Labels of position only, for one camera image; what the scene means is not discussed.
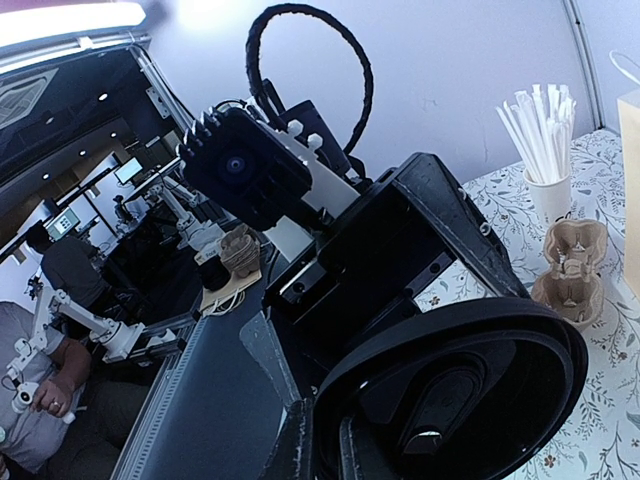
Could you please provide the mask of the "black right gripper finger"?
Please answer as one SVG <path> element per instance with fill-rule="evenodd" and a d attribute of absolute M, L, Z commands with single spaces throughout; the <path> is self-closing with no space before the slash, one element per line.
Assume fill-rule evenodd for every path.
<path fill-rule="evenodd" d="M 260 479 L 314 479 L 314 400 L 291 404 L 276 443 L 259 476 Z"/>

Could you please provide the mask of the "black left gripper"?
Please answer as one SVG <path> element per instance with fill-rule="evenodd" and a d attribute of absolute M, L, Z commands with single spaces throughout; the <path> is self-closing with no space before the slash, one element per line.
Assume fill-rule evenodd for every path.
<path fill-rule="evenodd" d="M 263 306 L 298 398 L 357 346 L 417 315 L 415 297 L 455 261 L 498 297 L 528 295 L 472 197 L 437 156 L 415 153 L 268 283 Z"/>

